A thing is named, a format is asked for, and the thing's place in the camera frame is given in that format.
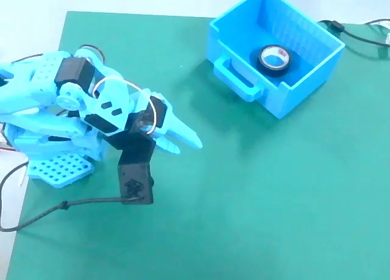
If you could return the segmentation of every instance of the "blue perforated plate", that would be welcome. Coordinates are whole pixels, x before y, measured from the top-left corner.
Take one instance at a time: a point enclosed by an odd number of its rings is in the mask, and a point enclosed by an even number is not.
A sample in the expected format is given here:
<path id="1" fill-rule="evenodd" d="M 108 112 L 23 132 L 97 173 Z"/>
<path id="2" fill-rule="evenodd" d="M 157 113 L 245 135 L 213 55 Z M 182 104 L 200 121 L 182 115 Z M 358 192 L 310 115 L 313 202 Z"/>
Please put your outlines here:
<path id="1" fill-rule="evenodd" d="M 77 154 L 57 155 L 49 160 L 30 161 L 28 176 L 39 178 L 54 187 L 63 187 L 90 173 L 92 163 Z"/>

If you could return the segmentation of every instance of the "black cable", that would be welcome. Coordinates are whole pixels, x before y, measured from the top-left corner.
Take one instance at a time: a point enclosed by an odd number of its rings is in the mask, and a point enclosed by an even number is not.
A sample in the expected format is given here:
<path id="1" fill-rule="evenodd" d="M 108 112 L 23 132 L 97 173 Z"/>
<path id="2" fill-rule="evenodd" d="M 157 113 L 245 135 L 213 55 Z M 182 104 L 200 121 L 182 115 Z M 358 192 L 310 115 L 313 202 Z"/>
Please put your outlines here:
<path id="1" fill-rule="evenodd" d="M 55 114 L 56 116 L 61 116 L 64 112 L 66 112 L 67 110 L 62 110 L 62 111 L 59 111 L 57 114 Z"/>
<path id="2" fill-rule="evenodd" d="M 8 178 L 16 172 L 18 169 L 21 169 L 24 166 L 27 166 L 28 162 L 22 163 L 19 166 L 16 166 L 14 169 L 12 169 L 9 173 L 5 175 L 5 177 L 0 182 L 0 231 L 4 233 L 11 233 L 13 231 L 21 230 L 22 228 L 25 228 L 29 226 L 30 224 L 42 219 L 43 217 L 49 215 L 50 213 L 53 213 L 56 210 L 62 209 L 62 210 L 68 210 L 69 207 L 75 206 L 75 205 L 83 205 L 83 204 L 89 204 L 89 203 L 111 203 L 111 202 L 126 202 L 126 201 L 135 201 L 140 200 L 142 198 L 140 197 L 133 197 L 133 198 L 121 198 L 121 197 L 114 197 L 114 198 L 92 198 L 92 199 L 84 199 L 84 200 L 78 200 L 78 201 L 63 201 L 58 205 L 53 206 L 52 208 L 46 210 L 45 212 L 39 214 L 38 216 L 34 217 L 33 219 L 28 220 L 27 222 L 24 222 L 22 224 L 19 224 L 18 226 L 11 227 L 11 228 L 3 228 L 1 226 L 1 209 L 2 209 L 2 199 L 1 199 L 1 193 L 2 193 L 2 187 L 4 183 L 8 180 Z"/>
<path id="3" fill-rule="evenodd" d="M 26 57 L 17 59 L 17 60 L 15 60 L 15 61 L 12 61 L 11 64 L 14 64 L 14 63 L 20 62 L 20 61 L 24 61 L 24 60 L 27 60 L 27 59 L 30 59 L 30 58 L 40 57 L 40 56 L 42 56 L 42 55 L 43 55 L 43 54 L 35 54 L 35 55 L 26 56 Z"/>
<path id="4" fill-rule="evenodd" d="M 348 35 L 351 38 L 354 38 L 358 41 L 362 41 L 364 43 L 368 44 L 375 44 L 377 46 L 382 46 L 382 47 L 390 47 L 390 44 L 385 44 L 385 43 L 380 43 L 378 41 L 372 41 L 368 40 L 366 38 L 359 37 L 358 35 L 354 35 L 353 33 L 350 33 L 349 31 L 346 30 L 346 28 L 339 22 L 333 20 L 321 20 L 320 23 L 325 23 L 331 30 L 341 33 L 344 32 L 346 35 Z"/>
<path id="5" fill-rule="evenodd" d="M 343 31 L 346 35 L 350 36 L 351 38 L 354 38 L 358 41 L 363 41 L 367 44 L 376 44 L 377 46 L 382 46 L 382 47 L 390 47 L 390 44 L 385 44 L 385 43 L 379 43 L 378 41 L 372 41 L 372 40 L 368 40 L 366 38 L 362 38 L 362 37 L 359 37 L 357 35 L 354 35 L 346 30 Z"/>
<path id="6" fill-rule="evenodd" d="M 373 23 L 379 23 L 381 21 L 390 21 L 390 18 L 380 18 L 380 19 L 375 19 L 375 20 L 372 20 L 372 21 L 369 21 L 368 23 L 364 23 L 364 24 L 373 24 Z"/>

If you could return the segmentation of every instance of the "blue robotic arm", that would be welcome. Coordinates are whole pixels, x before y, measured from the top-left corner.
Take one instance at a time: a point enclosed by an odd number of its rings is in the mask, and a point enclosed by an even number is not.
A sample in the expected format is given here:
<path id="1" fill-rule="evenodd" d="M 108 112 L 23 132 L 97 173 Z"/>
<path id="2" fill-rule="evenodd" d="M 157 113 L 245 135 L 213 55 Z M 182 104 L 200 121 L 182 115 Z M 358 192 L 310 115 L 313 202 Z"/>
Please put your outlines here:
<path id="1" fill-rule="evenodd" d="M 54 105 L 67 113 L 53 114 Z M 54 187 L 92 173 L 90 160 L 102 160 L 109 144 L 121 150 L 121 196 L 139 198 L 131 204 L 153 202 L 149 163 L 154 148 L 180 153 L 167 135 L 202 148 L 161 94 L 132 93 L 120 73 L 88 46 L 74 55 L 51 52 L 1 64 L 0 121 L 9 144 L 28 156 L 29 176 Z"/>

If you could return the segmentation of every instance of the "blue plastic box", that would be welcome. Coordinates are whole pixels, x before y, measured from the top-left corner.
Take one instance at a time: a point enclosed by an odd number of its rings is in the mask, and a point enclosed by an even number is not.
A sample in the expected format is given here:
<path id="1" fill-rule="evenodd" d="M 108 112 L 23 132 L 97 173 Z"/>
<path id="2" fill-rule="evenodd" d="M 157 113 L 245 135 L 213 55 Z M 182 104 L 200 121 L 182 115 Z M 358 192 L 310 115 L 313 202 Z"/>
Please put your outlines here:
<path id="1" fill-rule="evenodd" d="M 256 69 L 253 51 L 268 44 L 291 54 L 281 77 Z M 215 75 L 242 99 L 257 100 L 282 118 L 329 78 L 344 47 L 285 0 L 244 0 L 210 23 L 207 58 Z"/>

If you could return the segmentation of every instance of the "black tape roll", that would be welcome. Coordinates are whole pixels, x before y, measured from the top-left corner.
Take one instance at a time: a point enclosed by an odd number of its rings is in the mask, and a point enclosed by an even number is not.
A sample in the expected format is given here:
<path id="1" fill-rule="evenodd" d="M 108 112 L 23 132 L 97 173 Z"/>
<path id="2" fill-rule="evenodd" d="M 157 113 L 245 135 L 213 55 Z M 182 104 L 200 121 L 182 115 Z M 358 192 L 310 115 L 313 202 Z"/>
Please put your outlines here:
<path id="1" fill-rule="evenodd" d="M 290 53 L 285 47 L 278 44 L 269 44 L 262 47 L 257 57 L 257 69 L 259 72 L 271 77 L 279 77 L 286 74 L 290 63 Z"/>

